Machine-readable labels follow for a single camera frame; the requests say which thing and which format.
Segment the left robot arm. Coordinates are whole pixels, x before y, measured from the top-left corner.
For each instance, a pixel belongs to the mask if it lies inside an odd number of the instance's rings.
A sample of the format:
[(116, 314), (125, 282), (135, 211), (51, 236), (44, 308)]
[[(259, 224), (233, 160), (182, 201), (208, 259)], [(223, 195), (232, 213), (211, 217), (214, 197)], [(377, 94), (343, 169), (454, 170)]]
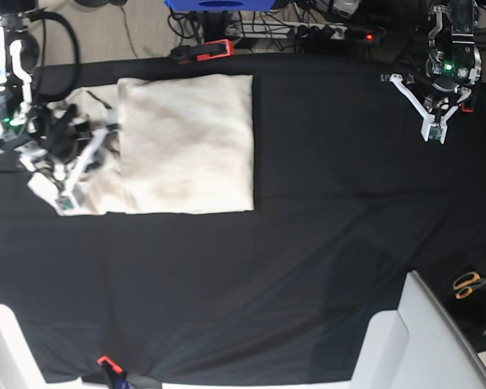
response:
[(435, 123), (462, 105), (472, 111), (482, 64), (475, 44), (479, 10), (475, 1), (428, 1), (427, 51), (411, 79), (422, 86), (422, 104)]

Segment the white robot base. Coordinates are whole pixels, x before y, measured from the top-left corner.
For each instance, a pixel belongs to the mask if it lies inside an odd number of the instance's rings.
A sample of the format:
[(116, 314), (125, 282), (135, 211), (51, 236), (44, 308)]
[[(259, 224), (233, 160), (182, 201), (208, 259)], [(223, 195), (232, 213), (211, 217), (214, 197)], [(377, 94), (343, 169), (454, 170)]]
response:
[(78, 378), (47, 383), (38, 367), (13, 311), (0, 304), (0, 388), (81, 388)]
[(369, 321), (351, 388), (486, 388), (486, 366), (417, 271)]

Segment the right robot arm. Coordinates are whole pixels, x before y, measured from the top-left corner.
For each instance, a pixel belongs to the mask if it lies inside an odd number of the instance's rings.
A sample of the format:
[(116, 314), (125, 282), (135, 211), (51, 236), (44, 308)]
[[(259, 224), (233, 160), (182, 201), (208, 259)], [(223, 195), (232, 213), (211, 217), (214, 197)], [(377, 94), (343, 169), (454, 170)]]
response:
[[(66, 30), (74, 56), (68, 86), (55, 94), (43, 91), (46, 44), (28, 27), (49, 21)], [(104, 136), (78, 107), (50, 108), (76, 89), (80, 71), (78, 39), (64, 16), (39, 8), (36, 1), (0, 1), (0, 159), (15, 152), (27, 171), (56, 181), (102, 165)]]

